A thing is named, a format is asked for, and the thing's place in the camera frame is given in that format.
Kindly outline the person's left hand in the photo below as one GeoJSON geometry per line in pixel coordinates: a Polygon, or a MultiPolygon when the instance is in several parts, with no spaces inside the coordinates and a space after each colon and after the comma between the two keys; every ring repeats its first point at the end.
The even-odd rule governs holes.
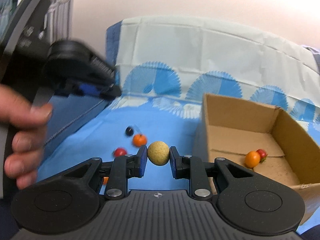
{"type": "Polygon", "coordinates": [[[52,111],[51,104],[32,106],[21,94],[1,85],[1,122],[19,129],[12,140],[13,153],[4,163],[4,172],[9,178],[16,179],[20,190],[32,185],[37,179],[37,169],[43,160],[47,123],[52,111]]]}

